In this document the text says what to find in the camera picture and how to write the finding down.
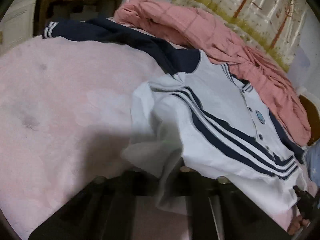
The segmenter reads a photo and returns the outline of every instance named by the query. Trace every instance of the dark fabric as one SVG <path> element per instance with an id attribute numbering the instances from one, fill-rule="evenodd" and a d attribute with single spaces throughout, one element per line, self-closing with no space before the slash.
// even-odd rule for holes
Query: dark fabric
<path id="1" fill-rule="evenodd" d="M 178 72 L 192 73 L 200 61 L 200 51 L 197 49 L 176 49 L 163 39 L 138 32 L 105 18 L 86 22 L 61 20 L 52 28 L 51 36 L 61 36 L 71 41 L 127 44 L 148 53 L 170 75 Z"/>
<path id="2" fill-rule="evenodd" d="M 302 148 L 300 148 L 298 145 L 296 145 L 293 141 L 291 141 L 287 134 L 285 133 L 284 128 L 282 127 L 282 125 L 279 123 L 279 121 L 276 119 L 276 117 L 271 113 L 271 111 L 269 110 L 269 115 L 270 115 L 270 119 L 274 125 L 274 127 L 276 128 L 276 132 L 281 140 L 281 142 L 292 152 L 294 152 L 294 156 L 296 157 L 296 159 L 301 163 L 304 164 L 303 162 L 303 152 L 304 150 Z"/>
<path id="3" fill-rule="evenodd" d="M 236 76 L 236 75 L 234 75 L 234 74 L 231 74 L 231 76 L 232 76 L 233 78 L 235 78 L 235 79 L 239 80 L 240 82 L 242 82 L 244 85 L 249 84 L 249 81 L 248 81 L 248 80 L 246 80 L 246 79 L 239 79 L 239 78 L 237 78 L 237 76 Z"/>

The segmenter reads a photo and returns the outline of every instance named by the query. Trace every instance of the bed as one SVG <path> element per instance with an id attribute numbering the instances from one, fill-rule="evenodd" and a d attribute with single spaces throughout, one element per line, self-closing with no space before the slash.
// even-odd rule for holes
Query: bed
<path id="1" fill-rule="evenodd" d="M 8 178 L 0 180 L 0 219 L 4 236 L 25 240 L 96 176 L 130 167 L 119 153 L 129 141 L 131 94 L 164 72 L 127 45 L 40 36 L 0 65 L 0 177 Z M 315 141 L 320 105 L 302 96 Z M 152 199 L 139 199 L 137 214 L 133 239 L 188 238 L 187 217 L 157 210 Z"/>

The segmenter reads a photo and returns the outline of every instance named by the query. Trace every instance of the pink blanket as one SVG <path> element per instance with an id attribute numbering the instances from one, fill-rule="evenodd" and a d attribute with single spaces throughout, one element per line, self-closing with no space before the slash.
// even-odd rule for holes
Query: pink blanket
<path id="1" fill-rule="evenodd" d="M 128 0 L 116 11 L 115 20 L 175 44 L 202 49 L 212 63 L 227 62 L 233 74 L 251 82 L 297 144 L 309 141 L 307 113 L 285 72 L 264 53 L 246 46 L 212 14 L 155 0 Z"/>
<path id="2" fill-rule="evenodd" d="M 163 74 L 127 45 L 62 37 L 38 36 L 0 57 L 0 208 L 22 240 L 96 176 L 128 167 L 119 155 L 131 95 Z M 188 231 L 186 217 L 161 215 Z M 141 234 L 133 239 L 151 239 Z"/>

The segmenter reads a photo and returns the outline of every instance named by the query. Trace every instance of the pink comforter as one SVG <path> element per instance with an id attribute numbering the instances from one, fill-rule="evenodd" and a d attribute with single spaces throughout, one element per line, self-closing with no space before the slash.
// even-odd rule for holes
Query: pink comforter
<path id="1" fill-rule="evenodd" d="M 127 45 L 62 37 L 38 36 L 0 57 L 0 208 L 22 240 L 96 176 L 128 167 L 119 155 L 131 134 L 132 93 L 163 74 Z M 152 239 L 164 221 L 188 233 L 185 216 L 153 207 L 145 222 L 145 213 L 137 210 L 136 227 L 150 228 L 132 239 Z"/>
<path id="2" fill-rule="evenodd" d="M 262 101 L 299 145 L 311 136 L 307 114 L 285 72 L 256 48 L 202 9 L 155 0 L 129 0 L 115 14 L 121 24 L 141 28 L 179 45 L 202 49 L 212 63 L 227 62 L 238 78 L 251 82 Z"/>

